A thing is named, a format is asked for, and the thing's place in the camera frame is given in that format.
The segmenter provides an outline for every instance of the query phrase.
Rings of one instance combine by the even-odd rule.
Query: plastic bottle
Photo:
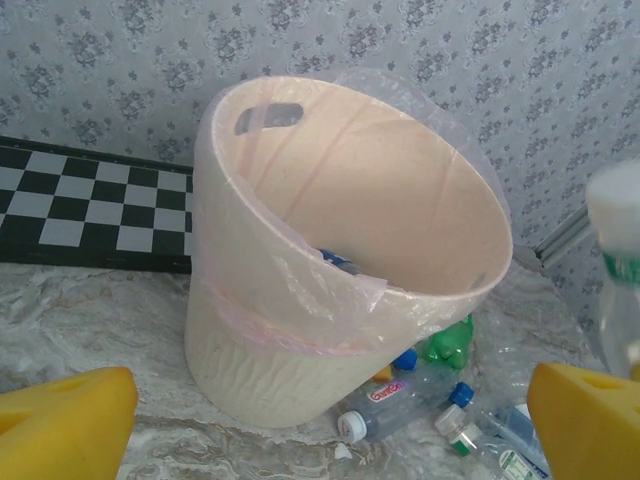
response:
[[[507,441],[485,435],[457,405],[436,420],[436,429],[461,456],[474,455],[494,474],[506,480],[539,480],[533,467]]]
[[[352,443],[363,438],[382,440],[445,403],[457,382],[458,373],[449,366],[423,365],[373,391],[361,391],[348,399],[349,411],[338,418],[338,431]]]
[[[401,372],[410,372],[415,370],[418,365],[418,354],[413,348],[410,348],[396,358],[391,365],[393,365],[393,368],[400,370]]]
[[[331,250],[321,248],[320,253],[322,253],[322,258],[324,259],[325,262],[331,263],[332,265],[338,267],[340,270],[350,273],[351,275],[358,275],[362,273],[362,271],[360,270],[360,267],[358,267],[351,260],[347,260],[346,258],[341,257],[340,255],[338,255],[335,252],[332,252]]]
[[[469,390],[473,392],[469,385],[460,382],[449,400],[460,408],[467,408],[473,404],[473,393],[469,394]],[[516,447],[540,478],[551,475],[526,405],[504,405],[490,411],[476,411],[471,416],[483,433],[506,440]]]
[[[586,190],[607,275],[600,342],[614,375],[640,381],[640,159],[594,176]]]
[[[420,356],[429,362],[442,361],[462,370],[469,361],[469,346],[473,339],[473,319],[468,315],[438,333],[431,335],[420,348]]]

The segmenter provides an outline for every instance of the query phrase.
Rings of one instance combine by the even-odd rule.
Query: floral wallpaper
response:
[[[639,19],[640,0],[0,0],[0,134],[190,164],[222,88],[388,69],[474,133],[535,245],[640,152]]]
[[[597,325],[605,269],[595,231],[569,250],[550,273],[592,349],[601,354]]]

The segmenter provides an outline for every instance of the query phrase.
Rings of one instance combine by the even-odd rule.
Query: crushed plastic bottle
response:
[[[458,405],[451,405],[435,422],[436,430],[461,456],[476,456],[495,479],[540,480],[515,446],[478,428]]]
[[[428,362],[445,362],[462,370],[469,361],[469,345],[473,338],[471,315],[449,328],[431,335],[420,347],[420,356]]]
[[[445,403],[457,382],[458,372],[429,363],[373,391],[357,392],[338,418],[338,431],[351,443],[380,441]]]
[[[460,382],[449,400],[460,408],[469,408],[473,403],[473,394],[470,395],[469,390],[473,391],[469,385]],[[504,405],[490,411],[480,410],[473,412],[471,417],[483,433],[506,440],[516,447],[540,478],[551,475],[526,405]]]

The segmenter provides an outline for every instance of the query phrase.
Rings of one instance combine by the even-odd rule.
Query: bottle neck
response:
[[[450,436],[449,442],[460,456],[466,457],[478,450],[478,440],[481,437],[482,431],[475,423],[469,422],[457,429],[456,433]]]

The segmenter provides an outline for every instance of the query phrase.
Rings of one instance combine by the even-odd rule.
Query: clear plastic bottle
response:
[[[494,479],[540,479],[513,445],[501,438],[485,435],[457,405],[451,405],[438,417],[436,429],[461,456],[478,457]]]
[[[373,391],[348,398],[338,418],[338,431],[348,442],[380,441],[447,401],[458,372],[442,363],[428,363]]]
[[[475,409],[473,405],[473,389],[460,382],[451,393],[449,400],[467,411],[480,430],[486,435],[506,440],[520,451],[522,456],[533,467],[540,478],[551,475],[551,469],[544,455],[535,427],[529,416],[526,405],[502,405],[491,410]]]
[[[594,176],[586,190],[607,275],[600,342],[614,375],[640,380],[640,159]]]

